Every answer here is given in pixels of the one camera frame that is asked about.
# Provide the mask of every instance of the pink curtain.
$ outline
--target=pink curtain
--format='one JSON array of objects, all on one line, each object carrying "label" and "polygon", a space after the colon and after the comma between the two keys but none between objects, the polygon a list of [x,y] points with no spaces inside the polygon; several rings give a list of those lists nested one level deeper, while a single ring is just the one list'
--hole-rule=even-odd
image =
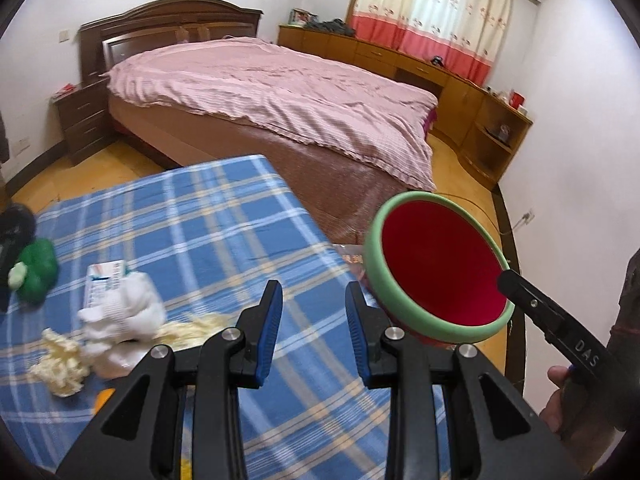
[{"label": "pink curtain", "polygon": [[424,60],[440,56],[455,74],[482,86],[497,57],[513,0],[357,0],[361,40]]}]

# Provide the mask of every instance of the power cord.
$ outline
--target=power cord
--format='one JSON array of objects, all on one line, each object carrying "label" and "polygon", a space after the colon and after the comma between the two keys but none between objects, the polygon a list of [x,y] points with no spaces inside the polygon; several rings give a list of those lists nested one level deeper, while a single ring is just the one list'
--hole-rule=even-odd
[{"label": "power cord", "polygon": [[469,200],[468,198],[464,197],[464,196],[460,196],[460,195],[454,195],[451,193],[439,193],[439,192],[435,192],[434,194],[436,195],[441,195],[441,196],[450,196],[453,198],[459,198],[460,200],[465,200],[466,202],[469,202],[471,204],[473,204],[474,206],[476,206],[480,211],[482,211],[484,213],[484,216],[486,216],[486,218],[488,219],[489,222],[491,222],[491,225],[494,226],[495,230],[501,235],[501,236],[507,236],[510,235],[511,233],[513,233],[518,227],[520,227],[522,225],[523,222],[526,222],[527,220],[529,220],[531,218],[531,213],[527,212],[524,213],[524,215],[521,216],[520,220],[518,220],[516,222],[516,225],[514,225],[511,229],[509,229],[507,232],[503,233],[502,231],[500,231],[500,228],[495,224],[495,222],[493,221],[493,219],[489,216],[489,214],[482,209],[477,203],[475,203],[473,200]]}]

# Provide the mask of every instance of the nightstand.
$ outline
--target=nightstand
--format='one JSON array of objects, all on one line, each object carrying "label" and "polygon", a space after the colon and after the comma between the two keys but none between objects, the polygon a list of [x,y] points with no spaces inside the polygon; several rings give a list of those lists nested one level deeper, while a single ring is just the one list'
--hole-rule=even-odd
[{"label": "nightstand", "polygon": [[81,84],[76,90],[52,99],[69,158],[74,164],[99,152],[115,140],[108,111],[108,79]]}]

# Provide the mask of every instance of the blue plaid blanket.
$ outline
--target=blue plaid blanket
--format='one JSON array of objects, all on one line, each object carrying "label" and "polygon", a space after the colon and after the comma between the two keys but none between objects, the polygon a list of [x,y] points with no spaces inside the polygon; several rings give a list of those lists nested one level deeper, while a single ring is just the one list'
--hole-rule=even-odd
[{"label": "blue plaid blanket", "polygon": [[[40,334],[50,327],[79,338],[87,267],[127,260],[151,276],[170,320],[207,312],[237,318],[258,303],[267,280],[282,284],[271,373],[262,389],[240,392],[251,479],[383,478],[389,392],[364,389],[356,371],[344,311],[354,277],[263,156],[167,171],[60,202],[38,218],[38,236],[55,244],[58,283],[44,306],[12,298],[0,314],[0,415],[34,463],[58,466],[108,387],[91,375],[79,394],[60,399],[31,381],[27,371],[44,354]],[[435,393],[444,443],[444,404]],[[188,449],[188,423],[184,436]],[[440,470],[448,478],[445,444]]]}]

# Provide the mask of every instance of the wooden floor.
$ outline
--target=wooden floor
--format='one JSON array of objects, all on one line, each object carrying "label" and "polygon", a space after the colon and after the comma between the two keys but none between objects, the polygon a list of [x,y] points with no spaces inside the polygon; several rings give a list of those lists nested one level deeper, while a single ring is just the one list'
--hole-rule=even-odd
[{"label": "wooden floor", "polygon": [[[430,136],[429,144],[433,148],[433,178],[438,192],[468,211],[500,245],[491,192],[460,166],[453,150],[444,142]],[[124,184],[160,171],[160,166],[119,141],[77,166],[73,166],[66,156],[61,158],[16,193],[13,200],[37,213],[53,202]],[[506,330],[479,344],[479,347],[499,370],[504,371]]]}]

